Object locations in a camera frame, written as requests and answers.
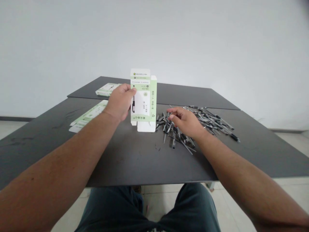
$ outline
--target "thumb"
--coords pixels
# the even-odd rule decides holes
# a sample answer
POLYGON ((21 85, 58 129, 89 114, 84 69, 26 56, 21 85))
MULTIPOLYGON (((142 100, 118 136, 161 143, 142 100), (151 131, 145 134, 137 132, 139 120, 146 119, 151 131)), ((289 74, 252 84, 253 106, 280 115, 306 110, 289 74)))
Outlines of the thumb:
POLYGON ((126 95, 130 96, 132 98, 136 94, 136 88, 132 88, 126 92, 126 95))
POLYGON ((177 127, 181 127, 183 125, 183 121, 181 121, 180 118, 178 118, 177 116, 171 114, 169 119, 175 124, 175 126, 177 127))

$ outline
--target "person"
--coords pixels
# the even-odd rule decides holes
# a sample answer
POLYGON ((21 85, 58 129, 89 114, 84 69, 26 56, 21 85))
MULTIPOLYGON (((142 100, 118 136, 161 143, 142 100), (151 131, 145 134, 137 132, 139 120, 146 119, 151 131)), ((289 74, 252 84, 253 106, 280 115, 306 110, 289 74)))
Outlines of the person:
MULTIPOLYGON (((100 115, 0 192, 0 231, 51 231, 85 188, 135 93, 120 85, 100 115)), ((167 111, 197 142, 257 231, 308 231, 308 214, 267 174, 209 134, 192 112, 167 111)), ((174 208, 159 222, 143 216, 142 204, 131 187, 94 188, 76 231, 220 231, 214 202, 200 183, 184 184, 174 208)))

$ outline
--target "leg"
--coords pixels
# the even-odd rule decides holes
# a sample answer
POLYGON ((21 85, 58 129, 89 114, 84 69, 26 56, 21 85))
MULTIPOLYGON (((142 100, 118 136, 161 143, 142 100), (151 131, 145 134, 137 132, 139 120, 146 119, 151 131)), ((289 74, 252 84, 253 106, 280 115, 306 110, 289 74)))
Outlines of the leg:
POLYGON ((184 184, 174 208, 159 224, 170 231, 220 231, 212 197, 200 183, 184 184))
POLYGON ((142 214, 143 198, 131 187, 94 188, 76 231, 137 231, 152 226, 142 214))

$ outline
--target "knee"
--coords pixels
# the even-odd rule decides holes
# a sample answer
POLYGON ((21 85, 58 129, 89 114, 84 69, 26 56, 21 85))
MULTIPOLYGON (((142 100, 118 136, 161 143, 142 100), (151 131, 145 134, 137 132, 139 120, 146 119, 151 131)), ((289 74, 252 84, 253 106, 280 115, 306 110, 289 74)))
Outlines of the knee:
POLYGON ((201 183, 188 183, 184 186, 184 192, 191 196, 195 196, 201 201, 213 202, 210 192, 201 183))

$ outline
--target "forearm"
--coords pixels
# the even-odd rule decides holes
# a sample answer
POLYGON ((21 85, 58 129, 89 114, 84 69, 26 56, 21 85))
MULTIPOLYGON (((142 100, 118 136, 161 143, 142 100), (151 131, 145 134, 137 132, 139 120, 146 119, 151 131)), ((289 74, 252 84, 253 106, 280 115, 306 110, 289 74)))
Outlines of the forearm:
POLYGON ((0 231, 51 229, 84 189, 118 124, 100 114, 4 188, 0 231))
POLYGON ((267 174, 206 131, 197 143, 222 185, 253 222, 308 225, 306 212, 267 174))

